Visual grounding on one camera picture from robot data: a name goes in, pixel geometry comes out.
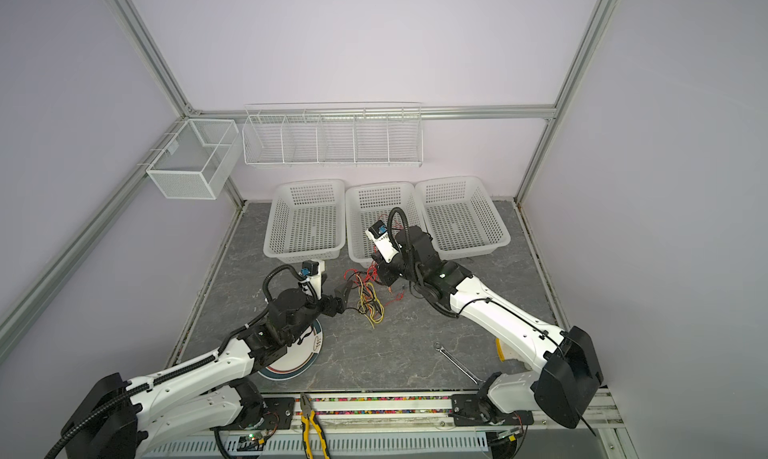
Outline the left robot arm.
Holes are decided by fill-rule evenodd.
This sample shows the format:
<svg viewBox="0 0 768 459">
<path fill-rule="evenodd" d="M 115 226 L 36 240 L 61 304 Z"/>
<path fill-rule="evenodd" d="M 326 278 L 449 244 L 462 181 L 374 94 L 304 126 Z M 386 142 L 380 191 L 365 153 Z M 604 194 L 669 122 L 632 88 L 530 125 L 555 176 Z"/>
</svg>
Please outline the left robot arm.
<svg viewBox="0 0 768 459">
<path fill-rule="evenodd" d="M 49 458 L 138 458 L 205 429 L 256 425 L 267 408 L 250 375 L 305 342 L 316 320 L 348 308 L 350 287 L 324 294 L 308 281 L 270 299 L 213 350 L 171 368 L 99 379 L 62 427 Z"/>
</svg>

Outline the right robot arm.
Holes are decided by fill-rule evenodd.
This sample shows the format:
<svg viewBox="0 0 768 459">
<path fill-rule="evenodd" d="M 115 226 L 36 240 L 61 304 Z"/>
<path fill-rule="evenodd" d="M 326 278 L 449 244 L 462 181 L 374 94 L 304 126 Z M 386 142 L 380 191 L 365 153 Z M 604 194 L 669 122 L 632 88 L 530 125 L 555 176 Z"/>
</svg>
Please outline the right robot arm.
<svg viewBox="0 0 768 459">
<path fill-rule="evenodd" d="M 533 405 L 563 427 L 579 425 L 604 383 L 585 330 L 564 330 L 513 305 L 466 267 L 441 259 L 418 226 L 392 230 L 377 221 L 366 236 L 383 282 L 406 280 L 437 312 L 483 327 L 529 366 L 527 373 L 495 373 L 482 383 L 476 396 L 482 421 L 496 422 Z"/>
</svg>

